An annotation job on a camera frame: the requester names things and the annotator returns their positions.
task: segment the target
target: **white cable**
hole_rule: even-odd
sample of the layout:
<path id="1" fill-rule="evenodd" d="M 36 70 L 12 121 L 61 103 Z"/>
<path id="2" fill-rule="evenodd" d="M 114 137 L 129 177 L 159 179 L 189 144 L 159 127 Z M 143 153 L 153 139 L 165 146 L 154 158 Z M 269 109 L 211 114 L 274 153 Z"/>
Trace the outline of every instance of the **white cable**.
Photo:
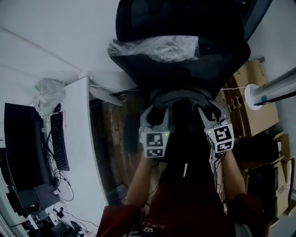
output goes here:
<path id="1" fill-rule="evenodd" d="M 126 102 L 126 101 L 128 100 L 128 95 L 127 95 L 127 94 L 121 94 L 121 95 L 116 96 L 116 97 L 120 97 L 120 96 L 123 96 L 123 95 L 125 95 L 126 98 L 125 98 L 124 100 L 122 100 L 122 102 Z M 93 108 L 93 107 L 95 107 L 95 106 L 98 106 L 98 105 L 100 105 L 100 104 L 102 104 L 102 103 L 107 103 L 107 101 L 102 101 L 102 102 L 100 102 L 100 103 L 98 103 L 98 104 L 95 104 L 95 105 L 93 105 L 93 106 L 90 106 L 89 109 L 91 109 L 91 108 Z"/>
<path id="2" fill-rule="evenodd" d="M 110 86 L 97 86 L 97 85 L 90 85 L 91 87 L 105 87 L 105 88 L 114 88 L 114 89 L 121 89 L 121 88 L 118 88 L 118 87 L 110 87 Z M 140 90 L 134 90 L 134 89 L 127 89 L 127 90 L 124 90 L 124 91 L 140 91 Z"/>
<path id="3" fill-rule="evenodd" d="M 185 169 L 184 169 L 184 173 L 183 173 L 183 177 L 185 177 L 185 175 L 186 175 L 186 171 L 187 171 L 187 163 L 185 163 Z"/>
<path id="4" fill-rule="evenodd" d="M 246 88 L 246 87 L 226 88 L 226 89 L 221 89 L 221 91 L 223 91 L 223 90 L 236 90 L 236 89 L 240 89 L 240 88 Z"/>

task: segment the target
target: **plastic wrap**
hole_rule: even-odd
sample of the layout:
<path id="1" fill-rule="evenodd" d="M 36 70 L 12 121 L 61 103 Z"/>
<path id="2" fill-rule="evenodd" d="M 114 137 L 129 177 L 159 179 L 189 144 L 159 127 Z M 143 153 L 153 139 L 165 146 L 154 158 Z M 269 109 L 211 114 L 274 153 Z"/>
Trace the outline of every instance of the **plastic wrap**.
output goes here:
<path id="1" fill-rule="evenodd" d="M 65 96 L 65 83 L 43 79 L 34 86 L 33 105 L 42 117 L 48 117 Z"/>
<path id="2" fill-rule="evenodd" d="M 146 54 L 159 62 L 181 62 L 197 60 L 197 36 L 160 36 L 144 40 L 121 43 L 114 39 L 108 48 L 109 56 Z"/>

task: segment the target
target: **white desk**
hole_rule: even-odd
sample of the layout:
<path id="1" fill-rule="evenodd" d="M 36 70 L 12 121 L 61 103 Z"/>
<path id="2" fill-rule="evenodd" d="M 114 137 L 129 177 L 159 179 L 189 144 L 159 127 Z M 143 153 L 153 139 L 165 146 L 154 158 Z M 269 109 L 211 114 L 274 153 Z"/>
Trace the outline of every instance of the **white desk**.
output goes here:
<path id="1" fill-rule="evenodd" d="M 93 136 L 89 112 L 88 79 L 80 79 L 65 87 L 66 95 L 61 102 L 64 112 L 64 140 L 70 171 L 64 171 L 74 192 L 71 202 L 61 200 L 66 212 L 75 217 L 91 221 L 99 226 L 104 207 L 108 205 L 99 175 L 97 160 L 93 148 Z M 70 200 L 72 191 L 62 180 L 59 196 Z M 59 211 L 60 203 L 55 205 Z M 68 224 L 73 217 L 65 214 Z M 97 228 L 90 223 L 82 222 L 90 231 Z"/>

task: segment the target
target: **black pants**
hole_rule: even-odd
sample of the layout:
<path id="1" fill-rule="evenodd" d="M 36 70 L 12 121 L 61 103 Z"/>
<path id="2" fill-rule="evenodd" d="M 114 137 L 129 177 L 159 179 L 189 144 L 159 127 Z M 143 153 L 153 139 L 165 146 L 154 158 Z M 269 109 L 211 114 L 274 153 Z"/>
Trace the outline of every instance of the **black pants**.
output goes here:
<path id="1" fill-rule="evenodd" d="M 160 183 L 163 182 L 199 182 L 214 184 L 214 174 L 211 164 L 206 159 L 195 160 L 187 163 L 184 176 L 185 163 L 170 162 L 160 176 Z"/>

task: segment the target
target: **dark red shirt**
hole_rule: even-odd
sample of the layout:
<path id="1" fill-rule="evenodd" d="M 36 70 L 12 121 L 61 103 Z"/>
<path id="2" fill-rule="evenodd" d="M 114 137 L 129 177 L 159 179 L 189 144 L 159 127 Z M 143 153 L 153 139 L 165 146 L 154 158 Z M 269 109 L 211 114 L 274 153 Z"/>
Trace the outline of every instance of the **dark red shirt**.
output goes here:
<path id="1" fill-rule="evenodd" d="M 106 206 L 97 236 L 129 236 L 141 215 L 141 209 L 136 206 Z M 268 236 L 269 225 L 256 199 L 241 194 L 228 203 L 225 213 L 212 184 L 162 183 L 139 236 L 250 236 L 238 234 L 235 223 L 244 226 L 254 237 Z"/>

